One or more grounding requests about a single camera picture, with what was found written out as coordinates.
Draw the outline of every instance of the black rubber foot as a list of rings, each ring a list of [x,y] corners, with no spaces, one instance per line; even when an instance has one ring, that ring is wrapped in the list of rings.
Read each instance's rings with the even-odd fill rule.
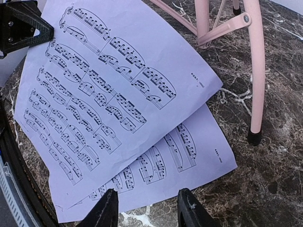
[[[235,9],[234,7],[232,8],[232,11],[234,13],[235,16],[240,15],[241,14],[241,7],[239,7],[238,9]]]
[[[252,133],[251,130],[248,131],[247,141],[253,146],[259,145],[262,140],[262,130],[258,133]]]

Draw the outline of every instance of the pink stand leg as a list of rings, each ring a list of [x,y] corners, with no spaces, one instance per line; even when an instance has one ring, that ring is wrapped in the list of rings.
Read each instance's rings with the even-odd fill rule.
[[[240,4],[239,4],[239,0],[232,0],[232,5],[233,5],[233,13],[235,16],[240,15],[241,14],[241,8],[240,8]]]
[[[259,0],[243,0],[245,11],[251,16],[249,26],[252,63],[252,115],[248,141],[253,145],[261,142],[261,123],[265,93],[265,50],[263,25]]]
[[[209,1],[195,0],[197,37],[200,38],[209,32]]]

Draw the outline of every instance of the music staff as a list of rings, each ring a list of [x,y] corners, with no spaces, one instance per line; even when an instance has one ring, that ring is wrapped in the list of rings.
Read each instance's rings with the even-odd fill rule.
[[[73,7],[68,7],[59,21],[61,28],[66,23],[66,17],[68,15],[74,16],[107,42],[109,38],[109,30],[98,16],[86,9],[73,9]]]
[[[107,187],[106,187],[106,184],[105,184],[102,187],[98,188],[97,191],[94,191],[92,194],[90,194],[89,198],[92,201],[100,200],[101,197],[105,194],[106,191],[107,191]]]
[[[48,152],[52,155],[52,157],[54,158],[55,161],[59,160],[59,157],[58,157],[58,155],[57,155],[57,153],[56,153],[56,151],[54,149],[50,148],[48,150]]]
[[[29,119],[29,120],[35,122],[35,125],[37,127],[39,127],[41,130],[45,131],[47,136],[51,135],[48,127],[44,124],[44,122],[38,116],[29,112],[28,109],[26,109],[24,112],[24,119]]]
[[[178,146],[176,145],[174,139],[171,137],[170,134],[167,134],[166,136],[164,136],[164,139],[170,150],[170,154],[174,160],[174,163],[177,167],[178,172],[179,173],[182,172],[184,170],[183,169],[183,159],[182,159],[182,155],[180,153]]]
[[[93,171],[93,169],[95,169],[100,164],[99,156],[89,145],[86,145],[84,149],[78,153],[77,157],[79,160],[85,163],[89,171]]]
[[[178,137],[173,139],[171,134],[164,136],[166,144],[170,150],[170,154],[174,160],[178,172],[182,172],[196,166],[196,146],[190,132],[184,124],[180,124],[175,128]]]
[[[37,122],[37,120],[28,118],[30,114],[31,113],[28,111],[28,109],[26,109],[23,116],[26,124],[29,125],[39,135],[39,138],[44,143],[44,145],[47,148],[50,148],[53,143],[53,138],[44,126],[41,128],[41,125]]]
[[[153,146],[137,158],[140,164],[140,174],[146,184],[162,180],[166,176],[164,161],[158,149]]]
[[[185,150],[191,166],[195,166],[196,146],[190,132],[182,123],[175,128],[175,131],[177,132],[177,135],[181,141],[181,144]]]
[[[98,18],[96,15],[85,9],[74,10],[73,8],[69,8],[68,10],[66,10],[66,12],[59,23],[60,28],[63,29],[63,32],[67,32],[68,34],[78,39],[83,45],[85,45],[88,49],[94,52],[98,56],[99,60],[113,67],[129,82],[133,82],[135,77],[138,76],[138,74],[134,74],[133,76],[131,76],[132,70],[129,67],[125,67],[129,70],[122,69],[124,66],[119,66],[119,62],[115,57],[106,55],[106,53],[102,52],[102,50],[107,44],[109,44],[109,46],[111,46],[112,48],[116,49],[118,53],[120,53],[129,64],[134,65],[136,68],[138,68],[140,70],[140,73],[142,73],[146,78],[148,78],[163,94],[166,94],[168,99],[165,99],[161,96],[161,94],[158,93],[152,95],[160,97],[161,104],[157,105],[159,109],[163,108],[165,105],[167,105],[167,103],[169,103],[172,99],[176,97],[177,93],[173,85],[169,82],[169,80],[159,71],[147,67],[143,57],[127,41],[123,40],[120,37],[111,38],[108,34],[106,35],[107,43],[100,50],[100,48],[97,48],[91,42],[88,41],[88,38],[80,29],[75,26],[70,26],[66,23],[66,21],[68,21],[68,23],[72,23],[72,21],[68,20],[68,15],[71,15],[79,19],[80,22],[85,24],[89,29],[94,30],[93,26],[95,26],[97,20],[94,20],[93,18]],[[95,23],[87,23],[88,20],[92,20]]]
[[[59,134],[61,134],[63,131],[65,131],[66,128],[69,128],[69,130],[71,130],[71,132],[73,133],[77,142],[79,142],[82,146],[86,145],[84,136],[80,133],[79,129],[75,126],[73,126],[73,128],[71,129],[71,126],[68,124],[68,118],[61,111],[53,109],[51,107],[51,105],[49,104],[49,102],[43,96],[36,93],[36,91],[32,91],[32,94],[29,99],[31,100],[31,102],[33,102],[33,105],[36,106],[35,109],[38,109],[38,110],[41,109],[40,107],[39,108],[37,107],[37,104],[34,104],[34,102],[37,102],[36,100],[40,100],[40,103],[42,103],[43,105],[46,105],[49,108],[50,113],[47,116],[47,118],[49,118],[48,122],[50,123],[50,125],[52,127],[54,127],[54,129]],[[92,117],[97,123],[100,124],[100,127],[96,130],[96,132],[99,130],[99,133],[101,133],[103,136],[99,135],[99,133],[94,132],[95,130],[92,128],[91,124],[88,121],[82,119],[82,117],[80,116],[80,113],[74,106],[69,105],[67,107],[67,110],[72,112],[73,116],[75,117],[75,119],[78,121],[78,123],[80,125],[84,125],[86,131],[93,134],[93,138],[96,139],[96,143],[98,144],[98,146],[101,149],[105,149],[109,154],[114,152],[122,144],[120,142],[120,140],[116,137],[115,132],[110,127],[106,126],[105,124],[103,124],[101,122],[97,113],[91,111],[88,108],[87,103],[83,102],[80,99],[76,99],[74,97],[72,98],[71,101],[74,102],[75,104],[79,105],[81,110],[86,110],[88,115],[90,117]],[[55,118],[60,120],[64,124],[65,128],[63,128],[59,123],[57,123]],[[69,142],[70,136],[68,133],[64,133],[63,135],[61,135],[61,139],[64,142],[68,143],[68,147],[74,153],[79,151],[80,147],[75,141]]]
[[[53,75],[51,75],[49,72],[45,72],[44,68],[40,68],[38,76],[37,76],[37,81],[42,85],[42,86],[46,86],[44,85],[46,83],[46,81],[44,81],[43,79],[47,80],[47,84],[50,86],[50,88],[54,88],[55,90],[57,90],[58,92],[60,92],[62,95],[66,96],[66,97],[71,97],[72,93],[69,92],[61,83],[60,81],[54,77]]]
[[[121,173],[113,177],[111,181],[118,193],[124,193],[134,189],[134,177],[129,166],[125,168]]]
[[[53,42],[52,45],[50,45],[50,48],[52,46],[57,47],[57,44],[55,42]],[[142,114],[137,109],[135,109],[135,106],[130,101],[127,101],[127,99],[122,94],[117,93],[115,90],[113,90],[111,88],[111,86],[109,84],[107,84],[98,75],[98,73],[96,73],[94,70],[88,70],[87,74],[89,75],[90,79],[97,85],[98,88],[100,88],[102,91],[110,94],[112,98],[115,98],[117,103],[124,109],[124,111],[129,116],[131,116],[132,118],[134,118],[137,121],[137,122],[133,122],[132,120],[128,119],[127,117],[125,117],[123,119],[121,119],[121,117],[117,118],[116,112],[110,113],[118,119],[118,121],[120,122],[120,125],[124,129],[130,131],[131,133],[135,133],[137,130],[139,130],[143,126],[143,124],[145,124],[147,122],[147,120],[142,116]],[[94,101],[100,107],[106,107],[107,105],[109,105],[109,103],[112,100],[112,98],[107,99],[106,95],[104,95],[102,93],[97,93],[94,86],[88,82],[80,82],[78,89],[80,89],[82,92],[84,92],[88,96],[93,96]]]
[[[65,152],[65,150],[61,147],[60,144],[54,142],[53,147],[61,154],[61,156],[66,161],[66,163],[68,163],[68,166],[66,166],[66,164],[61,161],[61,163],[64,164],[62,166],[62,169],[64,171],[68,170],[68,174],[67,174],[68,176],[76,176],[76,177],[72,177],[72,180],[70,179],[73,182],[73,185],[75,185],[80,180],[82,180],[83,179],[82,172],[81,172],[80,168],[78,167],[78,165],[75,163],[75,161],[71,158],[71,156]]]

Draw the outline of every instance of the sheet music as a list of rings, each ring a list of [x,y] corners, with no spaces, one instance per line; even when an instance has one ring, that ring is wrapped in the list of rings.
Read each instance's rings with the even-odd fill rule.
[[[207,105],[178,125],[111,181],[70,208],[55,205],[60,223],[81,221],[113,188],[119,212],[151,205],[194,189],[237,167],[233,152]]]
[[[52,0],[42,18],[55,37],[28,52],[15,118],[50,171],[55,204],[69,207],[125,170],[222,86],[140,0]],[[125,190],[118,176],[113,184]]]

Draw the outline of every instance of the metal bolt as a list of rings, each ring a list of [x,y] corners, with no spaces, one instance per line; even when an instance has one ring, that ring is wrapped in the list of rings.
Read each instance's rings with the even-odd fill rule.
[[[189,208],[190,208],[191,210],[194,210],[194,209],[196,208],[196,205],[197,205],[197,204],[194,203],[194,204],[190,205]]]
[[[245,16],[244,16],[244,21],[247,23],[247,22],[249,22],[249,20],[250,20],[250,19],[248,18],[248,16],[245,15]]]

